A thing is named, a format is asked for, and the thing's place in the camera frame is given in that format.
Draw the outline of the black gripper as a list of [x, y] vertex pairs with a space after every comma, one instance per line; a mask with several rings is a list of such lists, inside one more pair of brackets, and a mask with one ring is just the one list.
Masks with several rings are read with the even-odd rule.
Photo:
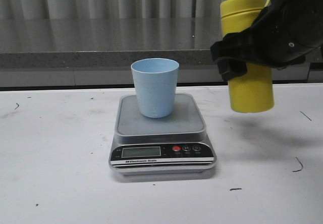
[[[271, 0], [251, 27], [256, 62], [283, 68], [305, 62], [322, 46], [322, 0]], [[210, 47], [224, 81], [244, 76], [250, 43], [246, 32], [228, 33]]]

